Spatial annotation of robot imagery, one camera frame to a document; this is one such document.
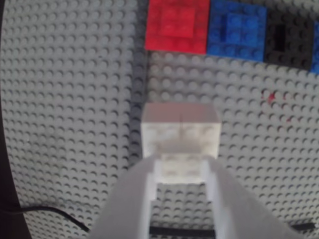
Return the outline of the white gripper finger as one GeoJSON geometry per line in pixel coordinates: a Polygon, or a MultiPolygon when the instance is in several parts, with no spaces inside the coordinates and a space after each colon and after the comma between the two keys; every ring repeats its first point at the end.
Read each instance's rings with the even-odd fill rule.
{"type": "Polygon", "coordinates": [[[148,239],[157,198],[159,156],[142,159],[116,183],[89,232],[90,239],[148,239]]]}
{"type": "Polygon", "coordinates": [[[276,218],[219,161],[204,157],[201,173],[212,202],[218,239],[302,239],[303,235],[276,218]]]}

